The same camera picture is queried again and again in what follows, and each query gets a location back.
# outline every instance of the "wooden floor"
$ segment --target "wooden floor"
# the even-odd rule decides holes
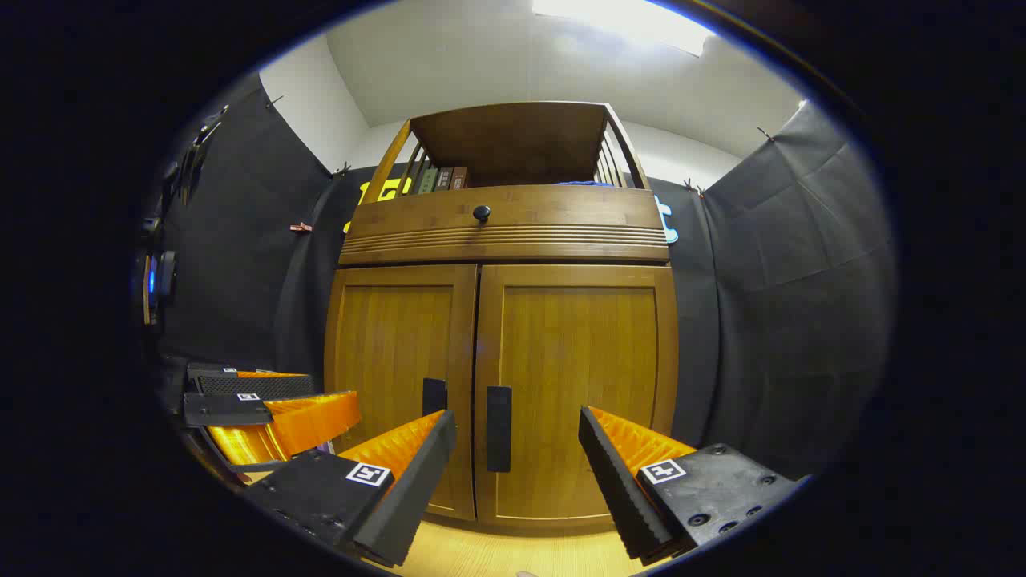
[[[411,577],[516,577],[519,571],[537,577],[624,577],[658,565],[643,568],[630,560],[615,531],[519,537],[423,521],[405,563],[388,571]]]

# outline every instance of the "cabinet top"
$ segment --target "cabinet top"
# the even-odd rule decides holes
[[[630,142],[608,104],[475,106],[410,118],[409,131],[434,165],[472,167],[473,186],[478,187],[591,180],[606,123],[628,163],[635,164]],[[647,182],[635,186],[648,188]]]

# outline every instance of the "black door handle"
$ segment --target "black door handle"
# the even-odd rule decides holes
[[[513,426],[513,389],[488,387],[487,397],[488,470],[510,472],[510,440]]]
[[[445,381],[424,378],[421,408],[424,411],[424,415],[448,409],[448,390]]]
[[[482,223],[488,220],[491,216],[491,208],[488,208],[486,204],[481,204],[480,206],[474,207],[474,218],[481,221]]]

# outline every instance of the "book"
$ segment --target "book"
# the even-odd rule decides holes
[[[457,166],[452,168],[452,184],[449,185],[449,190],[457,190],[461,188],[467,188],[467,167]]]
[[[435,178],[438,175],[438,168],[434,166],[430,168],[425,168],[424,176],[421,177],[421,187],[417,189],[417,194],[427,194],[435,189]]]
[[[435,190],[448,190],[449,183],[452,180],[452,167],[447,166],[438,170],[438,184],[435,186]]]

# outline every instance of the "ceiling light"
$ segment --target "ceiling light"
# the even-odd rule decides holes
[[[661,42],[702,55],[702,44],[714,34],[673,10],[645,0],[534,0],[536,14],[560,16]]]

